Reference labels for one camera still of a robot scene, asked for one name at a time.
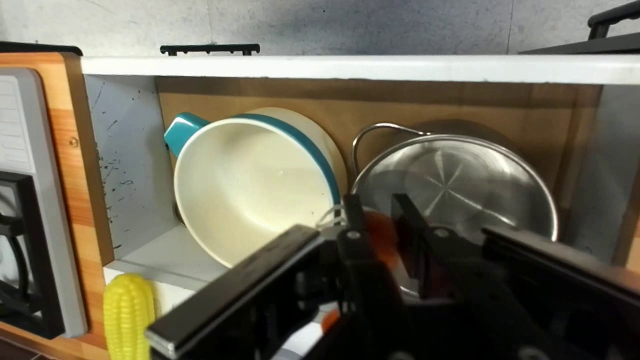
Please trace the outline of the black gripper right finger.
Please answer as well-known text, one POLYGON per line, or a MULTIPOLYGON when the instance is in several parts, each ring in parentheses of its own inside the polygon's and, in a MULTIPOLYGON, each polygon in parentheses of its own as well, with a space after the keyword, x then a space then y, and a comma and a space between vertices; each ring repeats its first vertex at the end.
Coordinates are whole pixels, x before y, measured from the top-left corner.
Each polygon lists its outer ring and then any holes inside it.
POLYGON ((410 318, 434 332, 448 355, 509 358, 503 325, 509 289, 478 246, 448 227, 432 227, 407 193, 393 195, 401 257, 418 279, 410 318))

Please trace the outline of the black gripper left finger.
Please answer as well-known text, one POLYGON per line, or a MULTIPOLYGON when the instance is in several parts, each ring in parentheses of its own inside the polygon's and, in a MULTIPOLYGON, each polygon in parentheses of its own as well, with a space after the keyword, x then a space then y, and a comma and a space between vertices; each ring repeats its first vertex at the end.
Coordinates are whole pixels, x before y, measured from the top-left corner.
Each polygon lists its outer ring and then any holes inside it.
POLYGON ((359 195, 344 198, 346 227, 338 236, 338 254, 346 289, 346 315, 360 351, 369 360, 389 360, 389 272, 377 260, 367 233, 367 213, 359 195))

